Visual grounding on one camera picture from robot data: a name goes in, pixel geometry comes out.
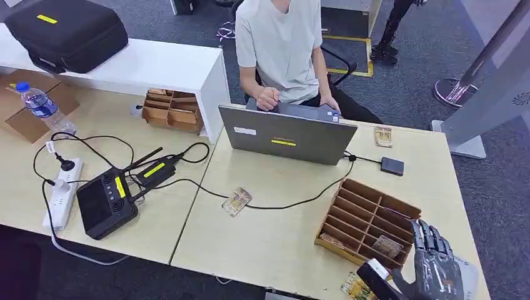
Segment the person's right hand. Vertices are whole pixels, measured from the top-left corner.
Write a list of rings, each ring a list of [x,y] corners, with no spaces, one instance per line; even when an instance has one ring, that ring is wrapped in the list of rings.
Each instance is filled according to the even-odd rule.
[[[263,111],[272,111],[278,105],[279,96],[276,88],[259,86],[255,95],[256,105]]]

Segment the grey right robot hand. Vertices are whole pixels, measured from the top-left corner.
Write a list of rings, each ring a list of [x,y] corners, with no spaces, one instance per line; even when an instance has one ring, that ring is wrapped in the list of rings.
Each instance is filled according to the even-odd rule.
[[[366,261],[357,275],[378,299],[464,299],[461,269],[449,242],[438,229],[421,219],[411,220],[414,241],[415,281],[404,280],[401,271],[390,272],[390,285]]]

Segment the person's left hand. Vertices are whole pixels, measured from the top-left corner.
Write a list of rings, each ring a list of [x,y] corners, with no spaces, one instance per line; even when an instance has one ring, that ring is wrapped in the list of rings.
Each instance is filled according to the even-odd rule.
[[[341,113],[341,110],[340,110],[339,104],[338,104],[337,101],[336,101],[332,96],[330,96],[330,95],[323,95],[323,94],[321,94],[319,105],[320,105],[320,106],[329,106],[331,109],[335,110],[338,114]]]

